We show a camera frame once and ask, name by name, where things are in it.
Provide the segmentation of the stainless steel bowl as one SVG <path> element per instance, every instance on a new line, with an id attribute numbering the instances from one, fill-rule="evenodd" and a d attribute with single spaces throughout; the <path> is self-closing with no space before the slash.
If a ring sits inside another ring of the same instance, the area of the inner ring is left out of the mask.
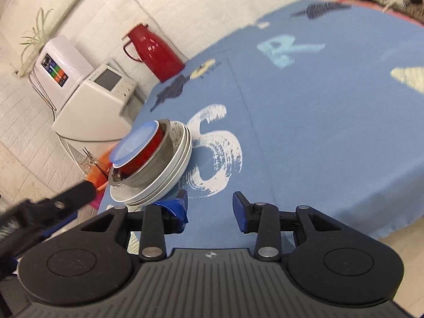
<path id="1" fill-rule="evenodd" d="M 111 167 L 108 176 L 110 185 L 115 187 L 123 185 L 131 187 L 148 186 L 169 164 L 174 153 L 173 140 L 171 137 L 171 122 L 166 118 L 155 121 L 159 121 L 165 136 L 154 154 L 145 165 L 128 177 L 121 176 L 121 172 L 118 171 L 118 169 Z"/>

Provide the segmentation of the red ceramic bowl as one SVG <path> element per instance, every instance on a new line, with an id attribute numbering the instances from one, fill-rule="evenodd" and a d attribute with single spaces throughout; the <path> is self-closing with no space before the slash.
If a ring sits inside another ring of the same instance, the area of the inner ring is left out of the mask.
<path id="1" fill-rule="evenodd" d="M 132 159 L 129 163 L 123 165 L 123 167 L 114 168 L 118 169 L 121 172 L 121 176 L 128 177 L 135 173 L 139 168 L 147 163 L 151 156 L 156 151 L 157 147 L 160 145 L 161 141 L 165 136 L 164 131 L 159 128 L 159 131 L 155 134 L 153 140 L 148 143 L 148 145 L 140 152 L 138 155 Z"/>

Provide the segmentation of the white plate blue rim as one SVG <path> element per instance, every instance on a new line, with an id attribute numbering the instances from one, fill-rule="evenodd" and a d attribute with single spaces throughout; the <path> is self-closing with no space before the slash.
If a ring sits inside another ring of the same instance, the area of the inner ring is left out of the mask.
<path id="1" fill-rule="evenodd" d="M 190 130 L 179 121 L 173 121 L 173 130 L 181 136 L 180 143 L 170 163 L 146 189 L 124 186 L 122 189 L 110 185 L 109 194 L 113 201 L 129 207 L 141 207 L 164 197 L 178 183 L 188 167 L 193 150 Z"/>

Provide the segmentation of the blue plastic bowl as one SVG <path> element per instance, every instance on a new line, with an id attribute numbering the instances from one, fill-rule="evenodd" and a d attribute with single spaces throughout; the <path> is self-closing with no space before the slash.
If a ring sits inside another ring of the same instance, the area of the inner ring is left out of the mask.
<path id="1" fill-rule="evenodd" d="M 123 167 L 134 159 L 153 140 L 159 128 L 160 123 L 158 121 L 148 121 L 123 137 L 109 156 L 109 161 L 113 167 Z"/>

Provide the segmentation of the pink plastic cup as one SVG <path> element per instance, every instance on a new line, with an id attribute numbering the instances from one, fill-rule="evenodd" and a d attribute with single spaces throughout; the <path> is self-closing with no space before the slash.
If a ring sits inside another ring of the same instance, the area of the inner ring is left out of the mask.
<path id="1" fill-rule="evenodd" d="M 104 197 L 104 191 L 103 190 L 97 191 L 95 198 L 89 203 L 89 205 L 94 210 L 98 210 L 100 208 L 101 201 L 102 201 L 103 197 Z"/>

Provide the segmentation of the orange plastic basin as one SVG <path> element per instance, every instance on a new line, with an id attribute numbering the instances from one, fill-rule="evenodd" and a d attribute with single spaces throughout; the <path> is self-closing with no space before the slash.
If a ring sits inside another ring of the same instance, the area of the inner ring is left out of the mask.
<path id="1" fill-rule="evenodd" d="M 95 186 L 98 192 L 104 190 L 108 184 L 108 175 L 112 166 L 109 161 L 111 152 L 112 149 L 102 154 L 99 158 L 95 158 L 87 175 L 87 180 Z"/>

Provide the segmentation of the glass bottle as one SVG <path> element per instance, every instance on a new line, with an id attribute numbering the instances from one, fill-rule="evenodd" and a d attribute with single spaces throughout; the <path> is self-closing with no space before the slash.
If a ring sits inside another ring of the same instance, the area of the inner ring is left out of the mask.
<path id="1" fill-rule="evenodd" d="M 94 155 L 86 147 L 83 147 L 83 161 L 81 162 L 80 167 L 86 174 L 88 174 L 93 167 L 100 171 L 104 171 L 106 169 L 105 164 L 94 157 Z"/>

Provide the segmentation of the white appliance with screen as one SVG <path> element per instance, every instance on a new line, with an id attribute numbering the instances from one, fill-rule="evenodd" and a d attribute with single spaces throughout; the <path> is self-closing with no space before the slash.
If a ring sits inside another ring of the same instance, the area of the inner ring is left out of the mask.
<path id="1" fill-rule="evenodd" d="M 130 131 L 142 107 L 137 83 L 104 63 L 76 88 L 52 127 L 72 142 L 117 142 Z"/>

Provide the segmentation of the blue patterned tablecloth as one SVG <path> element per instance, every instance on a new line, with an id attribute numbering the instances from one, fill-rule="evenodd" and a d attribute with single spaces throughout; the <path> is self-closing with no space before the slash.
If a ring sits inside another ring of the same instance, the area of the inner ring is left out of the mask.
<path id="1" fill-rule="evenodd" d="M 291 4 L 221 39 L 156 85 L 136 125 L 184 123 L 193 151 L 178 188 L 188 224 L 173 248 L 251 248 L 232 196 L 309 205 L 380 238 L 423 215 L 423 28 L 360 6 Z"/>

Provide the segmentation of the white water purifier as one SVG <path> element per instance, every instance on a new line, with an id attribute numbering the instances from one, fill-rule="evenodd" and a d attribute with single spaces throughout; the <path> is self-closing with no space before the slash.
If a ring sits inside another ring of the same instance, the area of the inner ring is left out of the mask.
<path id="1" fill-rule="evenodd" d="M 64 36 L 46 43 L 29 73 L 29 83 L 55 113 L 59 113 L 94 67 Z"/>

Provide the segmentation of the red thermos jug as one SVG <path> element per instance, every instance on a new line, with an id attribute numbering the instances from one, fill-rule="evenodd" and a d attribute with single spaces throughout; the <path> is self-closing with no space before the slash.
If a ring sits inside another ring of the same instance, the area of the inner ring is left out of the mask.
<path id="1" fill-rule="evenodd" d="M 129 41 L 122 47 L 124 53 L 145 64 L 161 83 L 184 69 L 184 62 L 161 37 L 149 30 L 147 24 L 138 24 L 126 36 Z"/>

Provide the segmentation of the green potted plant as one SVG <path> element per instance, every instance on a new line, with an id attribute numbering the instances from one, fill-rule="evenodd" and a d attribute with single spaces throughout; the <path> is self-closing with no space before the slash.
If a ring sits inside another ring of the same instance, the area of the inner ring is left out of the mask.
<path id="1" fill-rule="evenodd" d="M 35 18 L 35 26 L 30 31 L 21 36 L 19 43 L 23 49 L 20 55 L 21 66 L 17 71 L 17 76 L 23 78 L 30 66 L 36 60 L 39 52 L 49 39 L 48 32 L 45 30 L 45 23 L 52 12 L 52 9 L 45 11 L 40 7 Z"/>

